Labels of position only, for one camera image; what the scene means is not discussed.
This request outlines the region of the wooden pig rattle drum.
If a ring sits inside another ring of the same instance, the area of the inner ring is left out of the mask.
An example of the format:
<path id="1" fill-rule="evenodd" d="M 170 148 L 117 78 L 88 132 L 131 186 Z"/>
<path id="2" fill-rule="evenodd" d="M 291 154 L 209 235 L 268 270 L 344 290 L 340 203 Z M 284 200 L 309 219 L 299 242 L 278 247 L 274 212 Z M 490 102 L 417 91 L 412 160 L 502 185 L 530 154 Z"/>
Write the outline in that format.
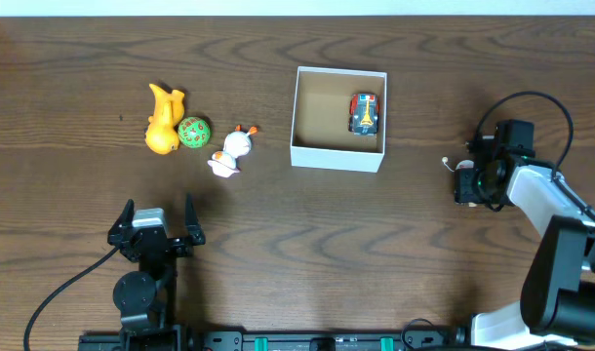
<path id="1" fill-rule="evenodd" d="M 442 158 L 443 165 L 454 174 L 454 197 L 459 205 L 466 205 L 470 208 L 477 206 L 477 195 L 473 190 L 476 172 L 474 162 L 471 160 L 462 160 L 454 168 L 449 165 L 449 158 Z"/>

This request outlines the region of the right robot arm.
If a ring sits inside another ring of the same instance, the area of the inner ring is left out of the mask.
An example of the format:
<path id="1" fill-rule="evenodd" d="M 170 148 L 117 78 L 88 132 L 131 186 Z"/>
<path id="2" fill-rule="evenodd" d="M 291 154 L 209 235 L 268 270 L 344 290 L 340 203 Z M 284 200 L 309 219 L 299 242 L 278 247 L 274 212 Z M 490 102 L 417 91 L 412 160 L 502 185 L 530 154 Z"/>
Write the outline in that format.
<path id="1" fill-rule="evenodd" d="M 464 160 L 453 170 L 455 200 L 521 210 L 541 237 L 518 302 L 473 317 L 470 343 L 524 349 L 555 342 L 595 344 L 595 211 L 553 164 L 508 154 Z"/>

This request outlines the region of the orange rubber dinosaur toy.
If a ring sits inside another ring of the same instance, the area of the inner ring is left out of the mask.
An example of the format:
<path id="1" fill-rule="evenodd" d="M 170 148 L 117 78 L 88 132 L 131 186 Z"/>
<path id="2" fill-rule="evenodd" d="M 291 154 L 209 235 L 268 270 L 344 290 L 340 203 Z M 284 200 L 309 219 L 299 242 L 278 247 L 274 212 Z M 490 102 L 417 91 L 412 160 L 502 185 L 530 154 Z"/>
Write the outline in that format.
<path id="1" fill-rule="evenodd" d="M 166 155 L 179 148 L 176 127 L 183 118 L 184 92 L 172 90 L 170 93 L 156 84 L 149 85 L 155 104 L 153 114 L 148 117 L 145 143 L 155 153 Z"/>

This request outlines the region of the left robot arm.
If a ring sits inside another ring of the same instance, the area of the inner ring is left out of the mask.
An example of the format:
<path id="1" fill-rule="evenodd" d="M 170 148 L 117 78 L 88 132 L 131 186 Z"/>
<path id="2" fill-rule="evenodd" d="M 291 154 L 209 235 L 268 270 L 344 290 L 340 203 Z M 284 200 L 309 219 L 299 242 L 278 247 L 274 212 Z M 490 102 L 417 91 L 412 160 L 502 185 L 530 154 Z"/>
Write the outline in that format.
<path id="1" fill-rule="evenodd" d="M 199 348 L 190 328 L 174 322 L 177 260 L 193 256 L 193 248 L 206 243 L 191 195 L 185 200 L 184 226 L 184 236 L 170 238 L 162 209 L 136 210 L 130 200 L 109 229 L 107 243 L 139 266 L 122 276 L 113 289 L 113 302 L 120 311 L 122 350 Z"/>

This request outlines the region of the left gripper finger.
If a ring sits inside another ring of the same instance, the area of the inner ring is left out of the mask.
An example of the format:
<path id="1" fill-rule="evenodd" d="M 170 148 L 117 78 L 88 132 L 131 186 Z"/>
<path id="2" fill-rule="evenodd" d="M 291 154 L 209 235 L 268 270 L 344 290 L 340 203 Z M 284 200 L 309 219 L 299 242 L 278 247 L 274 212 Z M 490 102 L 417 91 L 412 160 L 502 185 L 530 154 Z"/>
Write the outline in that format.
<path id="1" fill-rule="evenodd" d="M 189 193 L 185 197 L 184 224 L 189 236 L 198 237 L 200 235 L 201 228 L 194 208 L 193 197 Z"/>
<path id="2" fill-rule="evenodd" d="M 132 225 L 134 214 L 135 202 L 133 199 L 129 199 L 122 213 L 118 216 L 118 218 L 112 225 L 112 234 L 121 235 L 124 231 L 126 231 Z"/>

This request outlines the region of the white pink chicken toy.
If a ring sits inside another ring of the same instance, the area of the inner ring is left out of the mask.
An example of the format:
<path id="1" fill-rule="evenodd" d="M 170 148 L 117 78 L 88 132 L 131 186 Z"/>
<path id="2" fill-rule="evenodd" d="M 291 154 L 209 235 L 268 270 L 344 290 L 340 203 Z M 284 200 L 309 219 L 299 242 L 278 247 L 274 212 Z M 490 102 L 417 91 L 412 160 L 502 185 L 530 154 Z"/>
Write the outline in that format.
<path id="1" fill-rule="evenodd" d="M 238 125 L 234 132 L 226 136 L 223 149 L 215 152 L 208 161 L 212 172 L 216 176 L 224 178 L 240 173 L 237 159 L 247 155 L 252 150 L 251 136 L 257 132 L 258 128 L 256 126 L 251 126 L 244 132 L 241 126 Z"/>

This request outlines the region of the red grey toy car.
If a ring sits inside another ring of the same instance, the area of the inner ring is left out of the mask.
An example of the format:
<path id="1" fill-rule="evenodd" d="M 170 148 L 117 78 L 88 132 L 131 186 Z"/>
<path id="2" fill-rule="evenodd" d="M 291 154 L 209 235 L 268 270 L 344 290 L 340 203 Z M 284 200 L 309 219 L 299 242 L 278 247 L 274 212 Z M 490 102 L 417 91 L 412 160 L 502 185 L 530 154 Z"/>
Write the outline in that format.
<path id="1" fill-rule="evenodd" d="M 379 101 L 375 94 L 354 94 L 349 104 L 348 131 L 356 136 L 375 136 L 378 132 Z"/>

